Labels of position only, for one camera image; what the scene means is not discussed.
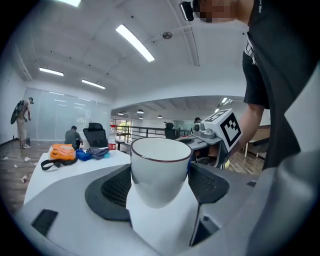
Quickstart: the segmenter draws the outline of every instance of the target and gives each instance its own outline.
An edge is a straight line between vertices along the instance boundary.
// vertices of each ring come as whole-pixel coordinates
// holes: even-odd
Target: standing person
[[[75,150],[78,150],[80,148],[80,143],[81,145],[83,145],[84,141],[81,139],[79,133],[77,132],[77,127],[73,125],[71,127],[71,130],[68,130],[65,133],[64,144],[72,144],[72,147]]]
[[[20,142],[21,149],[30,149],[30,146],[27,145],[27,143],[26,143],[27,130],[25,128],[25,115],[26,115],[26,112],[28,112],[28,119],[29,119],[29,121],[31,121],[30,105],[33,103],[34,103],[34,99],[32,97],[25,100],[23,102],[22,111],[20,113],[18,113],[18,115],[16,116],[16,125],[18,128],[18,139]]]
[[[252,139],[264,109],[270,108],[270,140],[263,169],[278,166],[300,151],[284,114],[319,61],[317,40],[306,30],[317,24],[312,21],[316,21],[317,8],[311,3],[278,0],[193,0],[192,4],[195,14],[207,23],[239,20],[248,25],[242,56],[248,107],[239,121],[242,137],[230,153]],[[217,153],[217,147],[211,146],[208,156]]]
[[[200,117],[196,117],[196,118],[194,119],[194,123],[201,123]]]

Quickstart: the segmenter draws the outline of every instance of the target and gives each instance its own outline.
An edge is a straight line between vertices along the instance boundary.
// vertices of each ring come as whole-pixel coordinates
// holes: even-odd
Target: ceiling
[[[136,119],[143,117],[144,119],[157,119],[161,115],[164,119],[173,120],[193,120],[195,117],[208,116],[213,113],[217,105],[221,103],[224,96],[190,96],[159,99],[148,102],[142,102],[119,109],[114,109],[111,112],[112,116],[127,119]],[[228,97],[232,102],[221,107],[224,108],[239,108],[246,105],[243,97]],[[137,110],[142,109],[144,114],[137,113]]]
[[[177,67],[198,70],[215,63],[241,69],[247,26],[187,22],[179,2],[82,0],[74,7],[40,1],[14,35],[16,69],[27,81],[49,79],[100,90],[81,83],[85,79],[105,86],[101,94],[118,97],[123,91],[152,89],[157,86],[150,82],[153,77],[166,77]],[[146,61],[116,32],[120,24],[137,36],[154,61]],[[171,39],[162,37],[167,31],[172,32]],[[42,73],[39,67],[63,72],[64,77]]]

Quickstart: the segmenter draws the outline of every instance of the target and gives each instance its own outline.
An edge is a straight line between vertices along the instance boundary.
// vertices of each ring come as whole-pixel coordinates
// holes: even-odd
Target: wooden floor
[[[11,214],[23,205],[35,164],[43,153],[48,152],[52,144],[53,141],[31,142],[30,149],[20,149],[19,142],[13,141],[0,147],[0,193]],[[129,148],[121,145],[120,150],[128,152]],[[246,174],[260,174],[264,164],[263,160],[253,154],[248,153],[245,157],[242,151],[235,153],[229,160],[228,170]],[[21,181],[24,175],[28,175],[25,183]]]

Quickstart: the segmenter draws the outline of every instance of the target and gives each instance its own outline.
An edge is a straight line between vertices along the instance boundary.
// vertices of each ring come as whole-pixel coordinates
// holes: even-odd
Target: railing
[[[126,143],[134,142],[140,138],[158,137],[165,138],[164,128],[139,127],[139,126],[115,126],[117,138],[124,140]],[[174,129],[177,138],[187,136],[192,133],[191,130]]]

